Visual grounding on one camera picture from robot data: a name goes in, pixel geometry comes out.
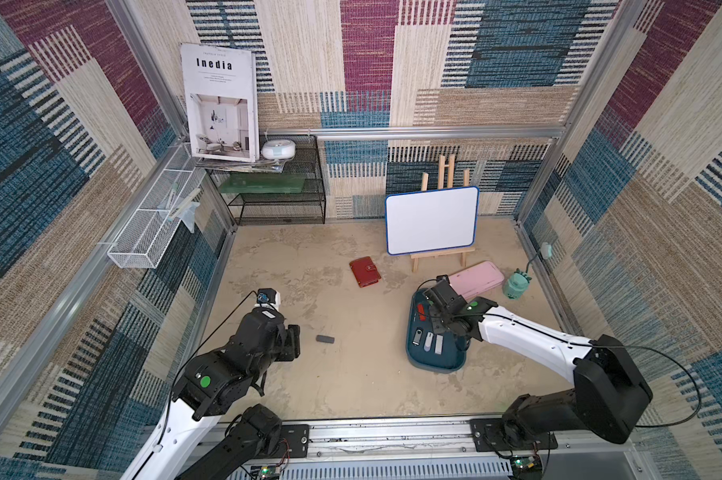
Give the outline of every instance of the wall-mounted basket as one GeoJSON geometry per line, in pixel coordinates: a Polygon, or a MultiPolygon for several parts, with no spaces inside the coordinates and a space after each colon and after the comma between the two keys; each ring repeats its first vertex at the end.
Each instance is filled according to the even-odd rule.
{"type": "Polygon", "coordinates": [[[183,144],[169,159],[140,206],[108,249],[108,256],[121,268],[156,268],[161,262],[180,218],[169,220],[176,208],[203,180],[195,168],[190,144],[183,144]]]}

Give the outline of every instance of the white device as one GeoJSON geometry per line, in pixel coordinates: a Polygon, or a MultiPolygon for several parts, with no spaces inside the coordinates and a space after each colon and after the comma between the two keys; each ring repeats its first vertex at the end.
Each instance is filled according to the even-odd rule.
{"type": "Polygon", "coordinates": [[[433,344],[433,332],[428,332],[428,335],[425,336],[425,351],[430,351],[430,346],[433,344]]]}
{"type": "Polygon", "coordinates": [[[286,160],[294,158],[297,146],[292,140],[268,140],[263,144],[263,157],[269,160],[286,160]]]}
{"type": "Polygon", "coordinates": [[[472,245],[478,213],[478,187],[390,195],[385,198],[388,254],[472,245]]]}

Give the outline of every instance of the magazine cover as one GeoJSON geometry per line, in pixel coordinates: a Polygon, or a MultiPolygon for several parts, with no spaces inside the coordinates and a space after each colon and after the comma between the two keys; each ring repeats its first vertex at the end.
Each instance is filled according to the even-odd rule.
{"type": "Polygon", "coordinates": [[[260,141],[252,52],[183,43],[180,53],[193,156],[254,162],[260,141]]]}

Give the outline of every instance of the teal tray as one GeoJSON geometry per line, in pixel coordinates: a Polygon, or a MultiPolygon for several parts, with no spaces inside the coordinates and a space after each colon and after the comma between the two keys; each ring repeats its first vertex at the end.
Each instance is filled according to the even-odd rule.
{"type": "Polygon", "coordinates": [[[428,332],[433,331],[433,325],[430,318],[425,317],[425,321],[419,319],[417,305],[422,303],[425,307],[425,314],[428,315],[429,306],[423,293],[425,289],[420,289],[412,295],[412,308],[409,311],[409,328],[406,332],[406,356],[409,361],[418,369],[429,370],[437,373],[451,373],[460,370],[465,364],[467,358],[468,342],[464,337],[457,337],[452,332],[443,333],[444,345],[441,355],[435,354],[435,336],[430,351],[425,351],[425,336],[428,332]],[[419,345],[412,343],[414,332],[423,329],[423,338],[419,345]]]}

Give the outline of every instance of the whiteboard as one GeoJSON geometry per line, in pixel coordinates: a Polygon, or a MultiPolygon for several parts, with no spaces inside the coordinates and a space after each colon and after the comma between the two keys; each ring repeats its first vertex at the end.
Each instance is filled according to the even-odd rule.
{"type": "Polygon", "coordinates": [[[390,195],[385,198],[388,254],[472,245],[478,213],[478,187],[390,195]]]}

